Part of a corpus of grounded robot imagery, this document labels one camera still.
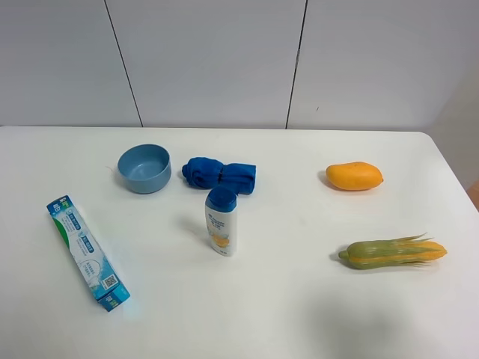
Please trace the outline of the blue cloth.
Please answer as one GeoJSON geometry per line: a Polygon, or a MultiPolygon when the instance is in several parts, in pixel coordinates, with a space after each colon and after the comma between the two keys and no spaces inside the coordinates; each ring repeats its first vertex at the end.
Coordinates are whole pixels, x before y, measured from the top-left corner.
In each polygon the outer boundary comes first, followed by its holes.
{"type": "Polygon", "coordinates": [[[235,194],[249,195],[255,187],[256,166],[241,163],[225,165],[216,159],[195,157],[182,167],[182,175],[193,188],[212,189],[221,185],[235,194]]]}

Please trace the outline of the white shampoo bottle blue cap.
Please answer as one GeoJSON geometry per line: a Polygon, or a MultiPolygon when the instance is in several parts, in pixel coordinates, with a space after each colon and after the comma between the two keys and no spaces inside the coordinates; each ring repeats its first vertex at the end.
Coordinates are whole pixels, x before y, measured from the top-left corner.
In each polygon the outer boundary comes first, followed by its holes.
{"type": "Polygon", "coordinates": [[[205,218],[212,248],[232,257],[237,249],[237,195],[224,186],[211,189],[205,201],[205,218]]]}

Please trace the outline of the blue plastic bowl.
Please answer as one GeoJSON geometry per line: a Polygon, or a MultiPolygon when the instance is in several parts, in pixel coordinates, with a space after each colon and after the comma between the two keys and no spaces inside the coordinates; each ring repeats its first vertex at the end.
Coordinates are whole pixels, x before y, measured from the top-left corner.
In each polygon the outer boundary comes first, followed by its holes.
{"type": "Polygon", "coordinates": [[[136,194],[152,194],[168,184],[171,157],[164,147],[157,144],[140,144],[119,158],[117,169],[127,190],[136,194]]]}

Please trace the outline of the yellow mango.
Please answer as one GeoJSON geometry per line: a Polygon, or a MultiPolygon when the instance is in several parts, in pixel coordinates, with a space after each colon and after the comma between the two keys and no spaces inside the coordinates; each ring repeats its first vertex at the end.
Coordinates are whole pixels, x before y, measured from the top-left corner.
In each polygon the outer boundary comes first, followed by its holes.
{"type": "Polygon", "coordinates": [[[381,171],[366,162],[348,162],[330,165],[326,169],[327,180],[344,191],[367,191],[383,182],[381,171]]]}

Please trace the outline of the blue toothpaste box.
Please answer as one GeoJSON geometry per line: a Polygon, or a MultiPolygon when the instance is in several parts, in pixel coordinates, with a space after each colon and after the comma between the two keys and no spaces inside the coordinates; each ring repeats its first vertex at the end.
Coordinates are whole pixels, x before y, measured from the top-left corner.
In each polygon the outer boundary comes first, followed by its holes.
{"type": "Polygon", "coordinates": [[[112,311],[130,294],[69,196],[46,206],[95,301],[112,311]]]}

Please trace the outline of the corn cob with husk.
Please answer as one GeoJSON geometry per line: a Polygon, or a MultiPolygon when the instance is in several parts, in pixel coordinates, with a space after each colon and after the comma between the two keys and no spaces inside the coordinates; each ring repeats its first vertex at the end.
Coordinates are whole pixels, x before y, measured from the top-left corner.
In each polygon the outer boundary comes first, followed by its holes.
{"type": "Polygon", "coordinates": [[[354,242],[338,258],[354,269],[369,270],[396,266],[424,266],[448,252],[425,233],[389,240],[354,242]]]}

